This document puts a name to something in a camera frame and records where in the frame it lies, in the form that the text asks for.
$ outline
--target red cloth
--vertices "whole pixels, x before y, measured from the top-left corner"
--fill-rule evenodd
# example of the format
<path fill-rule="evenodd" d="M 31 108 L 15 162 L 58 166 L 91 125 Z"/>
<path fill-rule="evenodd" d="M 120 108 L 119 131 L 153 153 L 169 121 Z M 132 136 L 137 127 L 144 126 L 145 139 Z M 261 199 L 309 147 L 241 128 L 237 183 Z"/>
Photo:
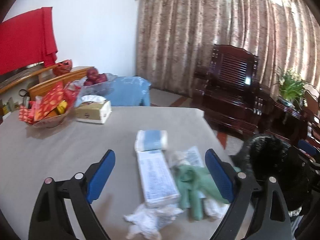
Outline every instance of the red cloth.
<path fill-rule="evenodd" d="M 0 75 L 33 63 L 55 64 L 58 52 L 52 7 L 29 11 L 0 24 Z"/>

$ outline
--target tiled floor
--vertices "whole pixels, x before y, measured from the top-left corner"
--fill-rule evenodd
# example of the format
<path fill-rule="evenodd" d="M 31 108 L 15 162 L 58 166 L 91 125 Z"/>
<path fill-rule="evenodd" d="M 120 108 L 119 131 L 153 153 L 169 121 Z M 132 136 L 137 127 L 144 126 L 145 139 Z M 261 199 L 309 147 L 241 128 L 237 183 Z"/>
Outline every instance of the tiled floor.
<path fill-rule="evenodd" d="M 151 106 L 190 107 L 191 98 L 152 88 L 150 90 Z M 226 154 L 235 155 L 241 149 L 243 141 L 234 133 L 218 127 L 212 129 L 225 149 Z"/>

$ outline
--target metal screw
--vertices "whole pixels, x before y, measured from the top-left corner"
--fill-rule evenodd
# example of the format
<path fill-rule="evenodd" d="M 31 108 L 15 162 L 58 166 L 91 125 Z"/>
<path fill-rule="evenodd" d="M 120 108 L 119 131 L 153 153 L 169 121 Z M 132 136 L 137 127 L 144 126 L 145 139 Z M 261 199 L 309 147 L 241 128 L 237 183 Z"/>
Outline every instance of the metal screw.
<path fill-rule="evenodd" d="M 272 183 L 276 183 L 276 182 L 277 182 L 277 180 L 276 180 L 275 177 L 270 177 L 269 180 L 270 180 L 270 182 L 272 182 Z"/>
<path fill-rule="evenodd" d="M 75 175 L 75 179 L 82 179 L 83 178 L 83 173 L 79 172 Z"/>
<path fill-rule="evenodd" d="M 247 175 L 243 172 L 239 172 L 238 173 L 238 177 L 241 178 L 241 179 L 245 179 L 247 177 Z"/>
<path fill-rule="evenodd" d="M 45 184 L 50 184 L 52 182 L 52 178 L 46 178 L 45 180 L 44 180 L 44 183 Z"/>

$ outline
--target potted plant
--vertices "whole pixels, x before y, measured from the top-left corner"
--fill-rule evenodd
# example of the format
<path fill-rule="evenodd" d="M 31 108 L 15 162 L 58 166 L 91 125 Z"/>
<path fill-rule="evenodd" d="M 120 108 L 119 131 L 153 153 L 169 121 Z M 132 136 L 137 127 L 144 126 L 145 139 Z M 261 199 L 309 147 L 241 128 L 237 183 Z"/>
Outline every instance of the potted plant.
<path fill-rule="evenodd" d="M 293 102 L 301 98 L 304 93 L 305 81 L 303 81 L 296 72 L 291 69 L 284 72 L 279 68 L 277 73 L 277 79 L 279 84 L 279 96 L 278 100 L 281 101 L 285 106 L 293 106 Z"/>

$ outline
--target patterned curtain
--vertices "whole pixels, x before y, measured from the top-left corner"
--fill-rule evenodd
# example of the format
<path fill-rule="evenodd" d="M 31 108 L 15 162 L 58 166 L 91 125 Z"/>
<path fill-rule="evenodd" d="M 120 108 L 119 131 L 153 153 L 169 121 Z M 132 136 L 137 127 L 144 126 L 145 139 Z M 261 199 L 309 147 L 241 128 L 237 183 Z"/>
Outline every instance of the patterned curtain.
<path fill-rule="evenodd" d="M 215 43 L 258 55 L 272 94 L 277 68 L 320 88 L 320 27 L 303 0 L 140 0 L 138 28 L 137 74 L 161 89 L 191 96 Z"/>

